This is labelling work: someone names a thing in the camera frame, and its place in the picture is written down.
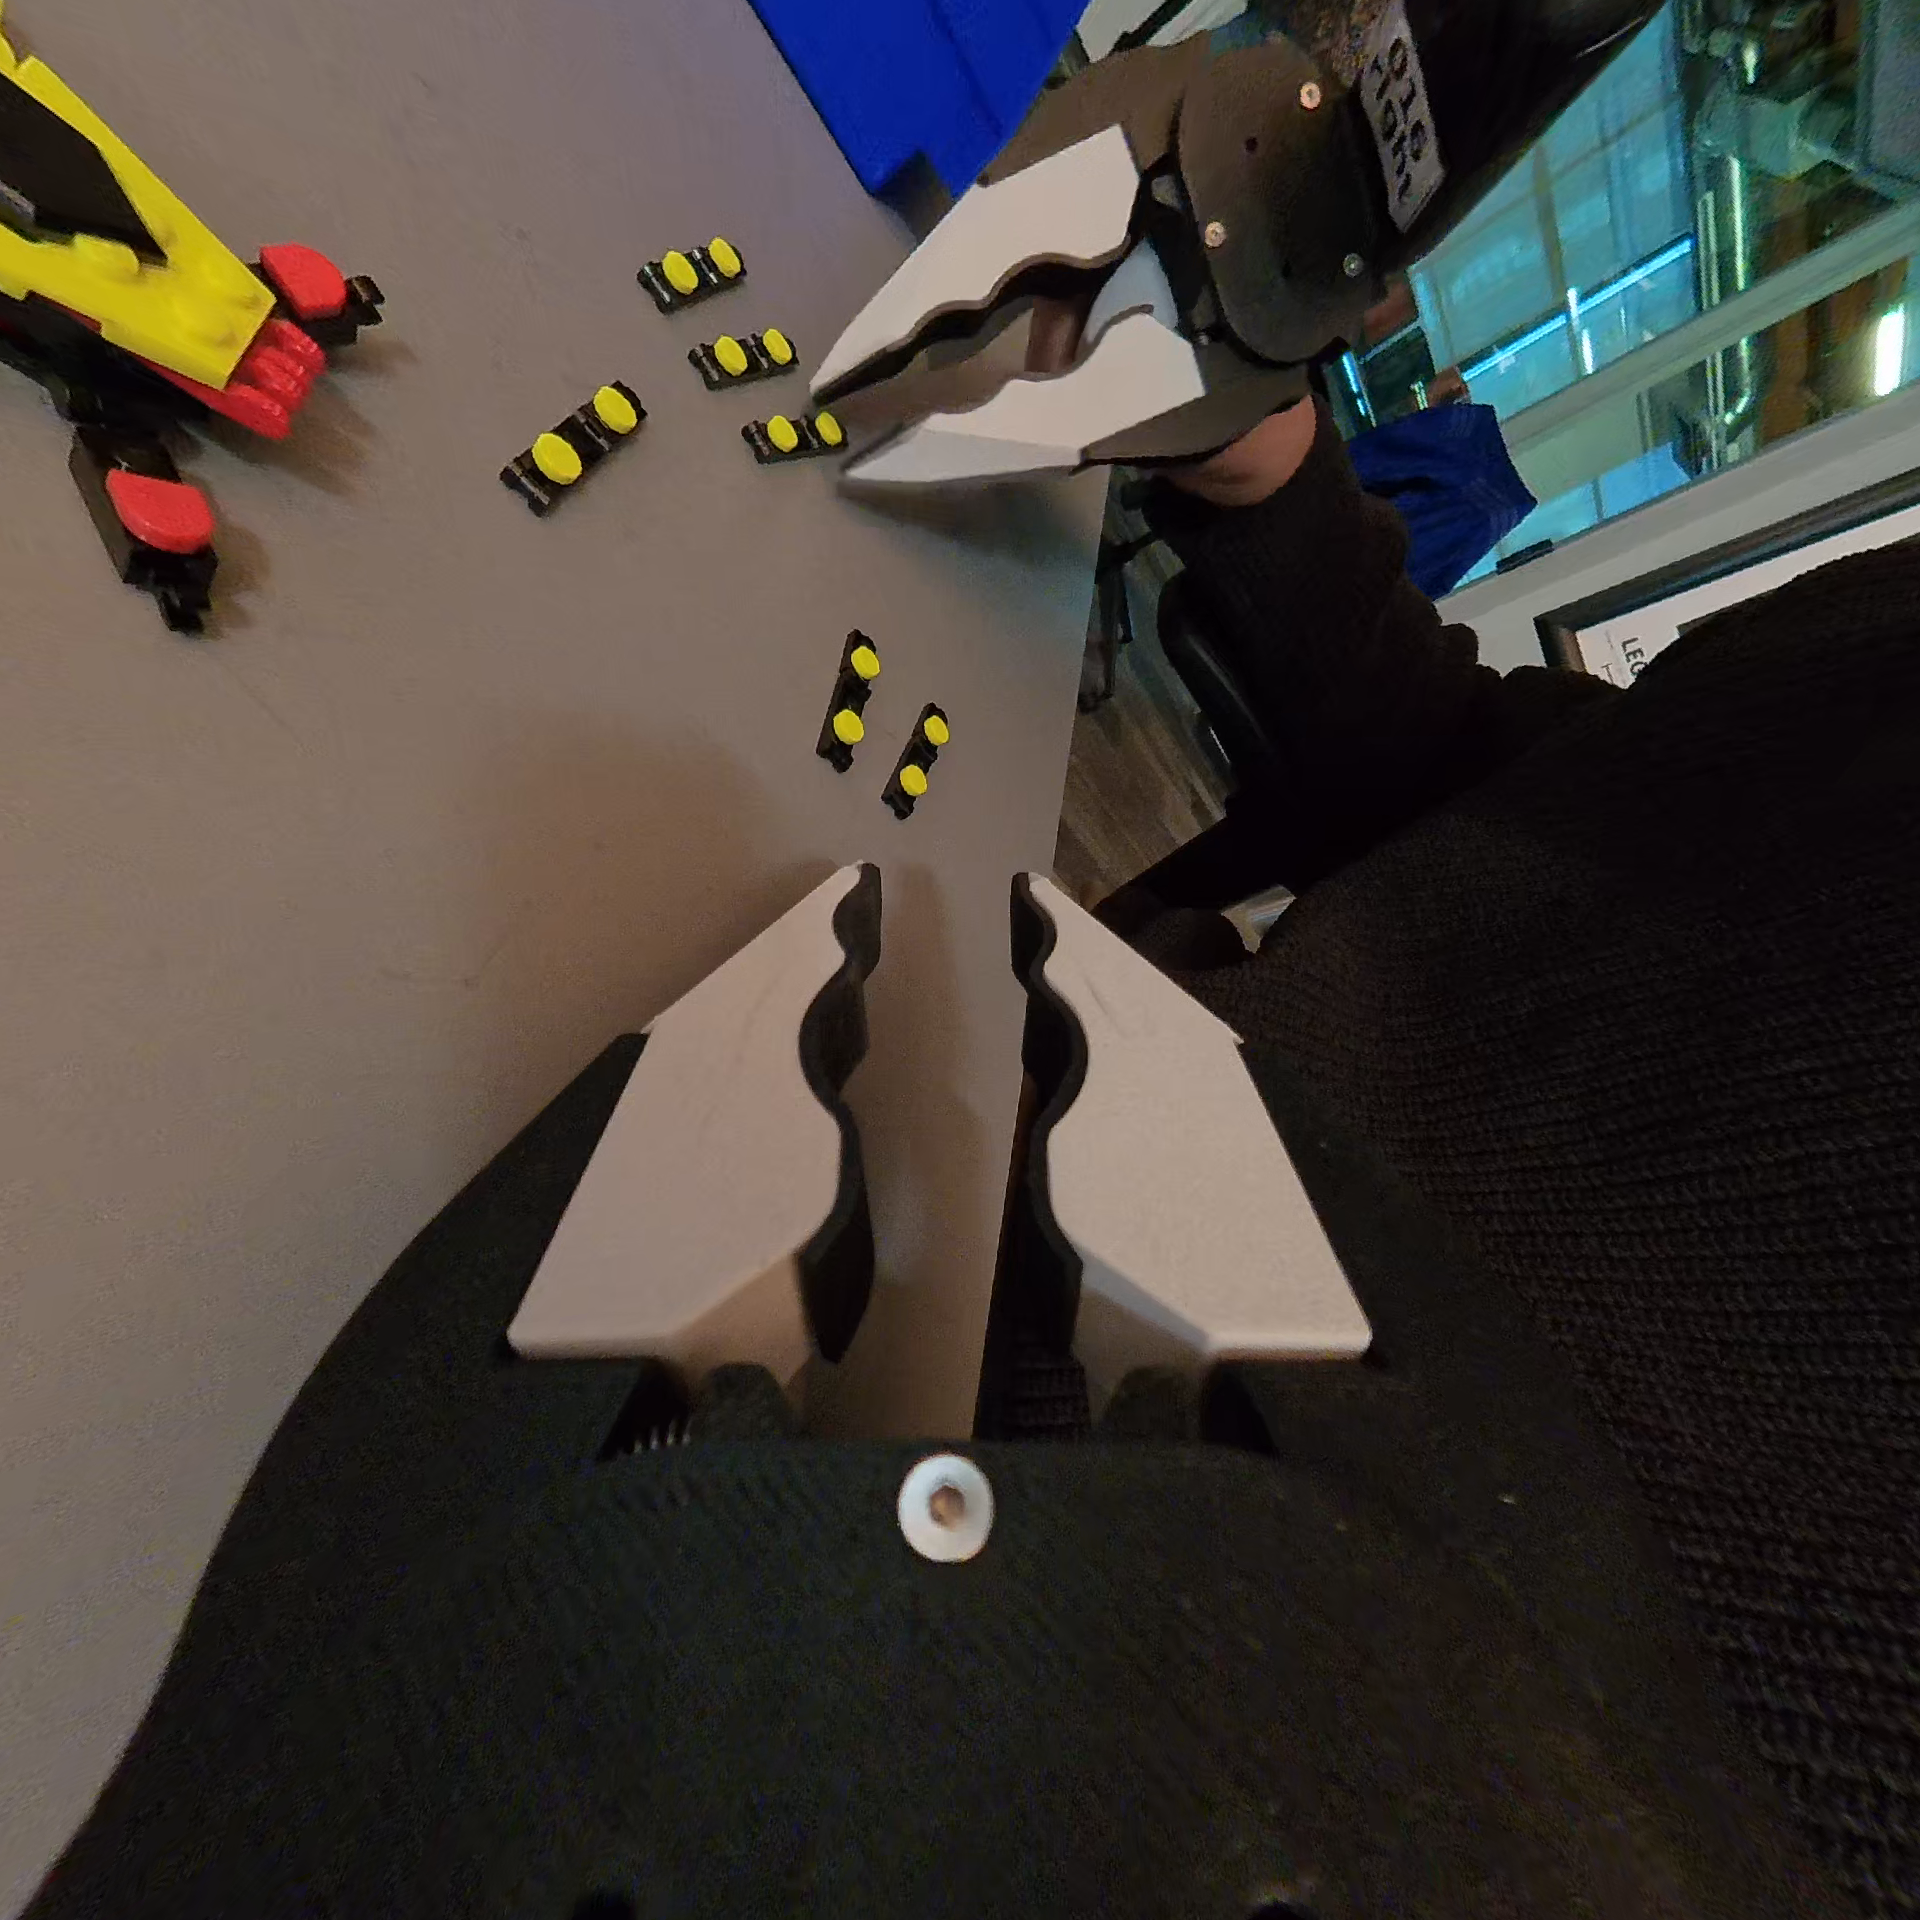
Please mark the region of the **person's right hand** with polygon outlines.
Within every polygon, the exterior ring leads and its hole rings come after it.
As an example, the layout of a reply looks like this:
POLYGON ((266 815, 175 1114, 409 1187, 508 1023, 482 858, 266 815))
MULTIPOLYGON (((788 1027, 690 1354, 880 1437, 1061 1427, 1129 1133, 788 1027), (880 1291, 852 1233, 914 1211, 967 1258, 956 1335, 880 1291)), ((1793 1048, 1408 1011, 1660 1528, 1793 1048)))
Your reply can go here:
POLYGON ((1266 416, 1229 447, 1191 465, 1174 465, 1167 482, 1221 511, 1247 511, 1285 489, 1311 456, 1318 407, 1310 394, 1266 416))

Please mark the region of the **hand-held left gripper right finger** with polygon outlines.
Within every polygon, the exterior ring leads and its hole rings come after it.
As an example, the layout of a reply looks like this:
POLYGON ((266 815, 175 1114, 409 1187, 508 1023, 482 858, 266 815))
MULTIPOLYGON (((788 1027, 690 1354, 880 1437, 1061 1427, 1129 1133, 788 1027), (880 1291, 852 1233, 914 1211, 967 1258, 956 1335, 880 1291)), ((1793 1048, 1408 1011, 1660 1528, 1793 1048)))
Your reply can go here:
POLYGON ((1018 873, 1013 962, 1038 1108, 1010 1276, 1088 1389, 1373 1341, 1237 1033, 1049 877, 1018 873))

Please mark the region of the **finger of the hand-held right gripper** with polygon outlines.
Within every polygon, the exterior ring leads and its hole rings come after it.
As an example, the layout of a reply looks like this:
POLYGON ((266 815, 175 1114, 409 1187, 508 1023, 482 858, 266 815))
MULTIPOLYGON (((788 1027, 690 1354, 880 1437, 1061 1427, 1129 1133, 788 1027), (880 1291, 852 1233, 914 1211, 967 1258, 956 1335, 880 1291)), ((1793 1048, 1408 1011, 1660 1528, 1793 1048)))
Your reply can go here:
POLYGON ((978 337, 1021 299, 1077 299, 1130 247, 1138 187, 1120 127, 975 183, 852 315, 809 395, 863 394, 925 348, 978 337))
POLYGON ((850 489, 961 489, 1217 450, 1197 349, 1161 257, 1136 247, 1102 282, 1078 345, 1049 372, 961 367, 912 394, 844 469, 850 489))

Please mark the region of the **black-framed printed marker board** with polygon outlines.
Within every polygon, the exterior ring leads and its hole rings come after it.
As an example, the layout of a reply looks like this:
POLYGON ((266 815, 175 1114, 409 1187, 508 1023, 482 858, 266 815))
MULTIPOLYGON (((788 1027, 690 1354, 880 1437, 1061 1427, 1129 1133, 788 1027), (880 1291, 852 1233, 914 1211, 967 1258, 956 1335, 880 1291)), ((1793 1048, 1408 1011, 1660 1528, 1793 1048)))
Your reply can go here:
POLYGON ((1702 623, 1730 612, 1838 560, 1917 537, 1917 506, 1793 516, 1762 535, 1718 544, 1694 560, 1656 567, 1629 583, 1536 618, 1550 666, 1615 688, 1702 623))

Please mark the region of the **blue plastic bin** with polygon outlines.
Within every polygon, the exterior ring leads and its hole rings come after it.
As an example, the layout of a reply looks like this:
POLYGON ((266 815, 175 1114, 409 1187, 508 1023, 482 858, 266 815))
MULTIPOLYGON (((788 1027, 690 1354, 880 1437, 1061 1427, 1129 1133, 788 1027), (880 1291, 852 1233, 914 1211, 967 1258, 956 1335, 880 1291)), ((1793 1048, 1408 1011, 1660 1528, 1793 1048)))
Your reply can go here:
POLYGON ((924 161, 965 193, 1042 95, 1084 3, 753 3, 860 185, 924 161))

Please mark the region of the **yellow black lego model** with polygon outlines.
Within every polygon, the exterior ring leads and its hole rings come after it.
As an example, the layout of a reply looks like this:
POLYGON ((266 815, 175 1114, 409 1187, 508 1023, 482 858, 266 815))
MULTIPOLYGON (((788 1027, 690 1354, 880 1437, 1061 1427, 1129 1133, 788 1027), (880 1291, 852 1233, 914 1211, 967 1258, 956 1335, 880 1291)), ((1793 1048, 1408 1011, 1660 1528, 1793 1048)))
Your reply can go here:
POLYGON ((69 472, 122 586, 198 636, 217 524, 175 465, 214 424, 286 441, 381 322, 369 277, 311 247, 254 260, 184 207, 72 88, 1 45, 1 356, 70 429, 69 472))

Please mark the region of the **person's right forearm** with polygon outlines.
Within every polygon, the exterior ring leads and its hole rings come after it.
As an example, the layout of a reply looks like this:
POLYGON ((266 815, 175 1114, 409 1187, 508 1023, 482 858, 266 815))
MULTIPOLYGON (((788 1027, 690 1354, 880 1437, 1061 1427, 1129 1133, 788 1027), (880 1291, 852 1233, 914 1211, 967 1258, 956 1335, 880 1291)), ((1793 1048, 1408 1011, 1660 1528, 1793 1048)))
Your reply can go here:
POLYGON ((1405 571, 1401 516, 1362 491, 1321 400, 1306 461, 1268 501, 1221 511, 1167 482, 1151 531, 1273 740, 1273 776, 1141 877, 1170 907, 1303 895, 1615 696, 1589 674, 1479 658, 1405 571))

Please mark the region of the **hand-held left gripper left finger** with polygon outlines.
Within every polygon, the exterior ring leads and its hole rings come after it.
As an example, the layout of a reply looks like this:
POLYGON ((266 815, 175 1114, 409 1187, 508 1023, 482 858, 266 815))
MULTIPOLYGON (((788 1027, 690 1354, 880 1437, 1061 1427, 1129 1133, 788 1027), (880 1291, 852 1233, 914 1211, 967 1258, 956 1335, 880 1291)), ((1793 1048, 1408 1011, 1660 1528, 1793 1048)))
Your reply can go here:
POLYGON ((880 871, 834 871, 641 1031, 628 1083, 509 1324, 525 1361, 848 1356, 872 1297, 852 1069, 880 871))

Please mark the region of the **blue bag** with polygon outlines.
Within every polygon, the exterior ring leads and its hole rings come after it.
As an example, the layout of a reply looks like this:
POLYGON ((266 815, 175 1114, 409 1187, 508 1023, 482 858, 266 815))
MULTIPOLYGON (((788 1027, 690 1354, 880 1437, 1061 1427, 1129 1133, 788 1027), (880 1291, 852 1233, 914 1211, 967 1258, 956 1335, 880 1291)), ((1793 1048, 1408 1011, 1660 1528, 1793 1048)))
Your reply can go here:
POLYGON ((1405 531, 1405 571, 1442 601, 1538 507, 1496 410, 1454 400, 1372 426, 1345 443, 1362 491, 1405 531))

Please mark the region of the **black office chair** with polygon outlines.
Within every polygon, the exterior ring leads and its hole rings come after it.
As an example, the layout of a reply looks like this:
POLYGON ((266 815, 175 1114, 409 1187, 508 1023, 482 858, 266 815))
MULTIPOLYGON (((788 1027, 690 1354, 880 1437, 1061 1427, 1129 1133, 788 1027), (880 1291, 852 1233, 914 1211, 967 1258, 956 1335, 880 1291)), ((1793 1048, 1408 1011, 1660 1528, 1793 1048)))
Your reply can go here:
MULTIPOLYGON (((1145 529, 1142 503, 1145 481, 1120 469, 1109 482, 1095 551, 1093 610, 1077 688, 1078 713, 1095 713, 1112 699, 1121 650, 1136 640, 1129 567, 1161 544, 1145 529)), ((1273 740, 1209 631, 1207 612, 1182 571, 1158 587, 1153 618, 1161 655, 1196 706, 1192 724, 1202 753, 1224 784, 1238 788, 1273 776, 1273 740)))

